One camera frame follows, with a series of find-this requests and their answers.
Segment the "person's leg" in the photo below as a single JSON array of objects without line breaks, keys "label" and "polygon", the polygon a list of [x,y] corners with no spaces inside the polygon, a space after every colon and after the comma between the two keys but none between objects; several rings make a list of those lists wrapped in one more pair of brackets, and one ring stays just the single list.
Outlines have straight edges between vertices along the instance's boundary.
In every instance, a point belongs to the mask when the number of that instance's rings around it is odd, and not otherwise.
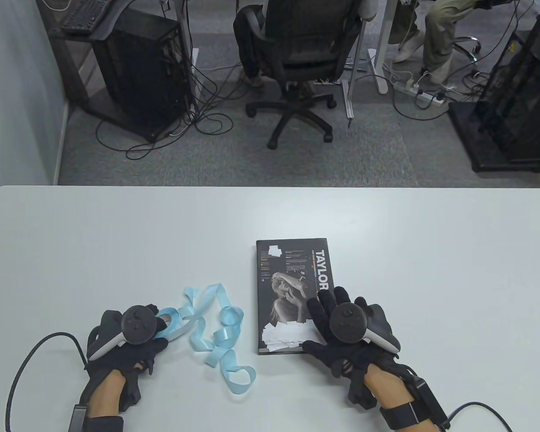
[{"label": "person's leg", "polygon": [[394,63],[407,60],[424,44],[424,32],[418,30],[416,25],[417,6],[418,2],[415,0],[408,5],[398,2],[389,39],[391,45],[400,44]]},{"label": "person's leg", "polygon": [[258,18],[258,23],[262,29],[264,25],[264,15],[262,14],[262,5],[261,4],[250,4],[249,6],[244,6],[238,11],[236,19],[234,20],[234,36],[236,37],[236,43],[238,44],[238,54],[240,56],[240,61],[242,62],[242,67],[247,78],[253,79],[258,76],[260,72],[260,66],[258,65],[258,60],[254,55],[254,47],[252,43],[252,31],[250,30],[250,25],[246,17],[245,10],[251,9],[256,13]]},{"label": "person's leg", "polygon": [[402,41],[408,41],[418,32],[416,25],[416,6],[417,2],[412,1],[410,4],[402,4],[398,2],[394,21],[392,21],[392,29],[390,30],[389,45],[396,45]]},{"label": "person's leg", "polygon": [[[427,70],[434,72],[446,63],[450,65],[456,22],[468,15],[474,6],[476,0],[436,0],[430,8],[426,15],[424,40],[424,67]],[[433,81],[439,79],[434,75],[432,78]]]}]

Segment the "computer tower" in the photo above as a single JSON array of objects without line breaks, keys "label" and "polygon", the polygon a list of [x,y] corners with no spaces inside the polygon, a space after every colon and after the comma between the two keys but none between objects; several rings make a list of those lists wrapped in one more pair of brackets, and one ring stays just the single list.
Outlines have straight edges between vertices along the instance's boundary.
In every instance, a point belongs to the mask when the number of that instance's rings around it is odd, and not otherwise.
[{"label": "computer tower", "polygon": [[155,131],[192,103],[188,54],[177,21],[125,9],[108,38],[92,46],[108,95],[122,111],[109,121],[156,140]]}]

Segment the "khaki pants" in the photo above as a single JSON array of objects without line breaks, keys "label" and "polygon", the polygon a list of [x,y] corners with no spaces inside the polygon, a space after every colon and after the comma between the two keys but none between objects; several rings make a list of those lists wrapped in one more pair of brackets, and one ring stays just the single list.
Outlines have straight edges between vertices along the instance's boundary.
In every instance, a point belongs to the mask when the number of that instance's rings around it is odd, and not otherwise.
[{"label": "khaki pants", "polygon": [[[429,71],[440,68],[452,55],[456,22],[468,15],[477,0],[436,0],[426,15],[424,39],[424,67]],[[404,5],[398,2],[389,43],[399,44],[410,39],[416,26],[416,0]]]}]

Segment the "wall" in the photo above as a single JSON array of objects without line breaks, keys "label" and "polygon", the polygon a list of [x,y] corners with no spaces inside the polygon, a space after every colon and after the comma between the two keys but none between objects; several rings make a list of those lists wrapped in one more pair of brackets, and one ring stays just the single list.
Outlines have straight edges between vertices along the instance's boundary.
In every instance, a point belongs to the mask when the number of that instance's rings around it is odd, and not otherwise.
[{"label": "wall", "polygon": [[66,98],[34,0],[0,0],[0,186],[51,185]]}]

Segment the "black glove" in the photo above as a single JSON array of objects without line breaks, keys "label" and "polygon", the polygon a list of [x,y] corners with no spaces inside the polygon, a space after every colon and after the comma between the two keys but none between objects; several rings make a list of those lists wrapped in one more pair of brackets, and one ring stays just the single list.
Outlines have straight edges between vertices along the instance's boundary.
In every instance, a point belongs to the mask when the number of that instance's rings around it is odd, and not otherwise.
[{"label": "black glove", "polygon": [[[153,314],[158,313],[158,308],[154,305],[147,305]],[[122,314],[115,312],[115,319],[119,322]],[[167,327],[166,323],[156,318],[156,333]],[[88,336],[88,347],[94,343],[99,334],[100,326],[94,327]],[[88,362],[85,369],[90,376],[90,381],[86,385],[80,397],[80,404],[87,405],[94,391],[105,380],[112,370],[119,370],[126,378],[126,384],[120,395],[120,411],[126,411],[131,405],[135,405],[140,400],[140,389],[138,388],[138,375],[149,370],[151,375],[154,366],[154,357],[157,353],[165,350],[168,346],[168,340],[159,337],[150,339],[148,342],[140,345],[123,344],[121,347],[114,347],[101,358]]]},{"label": "black glove", "polygon": [[[326,341],[326,345],[307,340],[302,344],[302,349],[328,366],[336,378],[340,376],[350,378],[348,399],[368,410],[376,406],[376,399],[364,385],[364,375],[370,364],[375,364],[380,369],[399,377],[411,377],[411,375],[405,366],[396,364],[394,354],[373,343],[361,340],[358,343],[346,344],[336,339],[330,330],[330,314],[337,305],[342,303],[350,303],[350,297],[341,286],[334,288],[334,295],[328,290],[320,290],[318,298],[311,298],[306,302],[312,320]],[[360,306],[368,316],[375,315],[377,321],[385,323],[383,325],[392,332],[379,305],[369,306],[363,297],[356,298],[354,303]]]}]

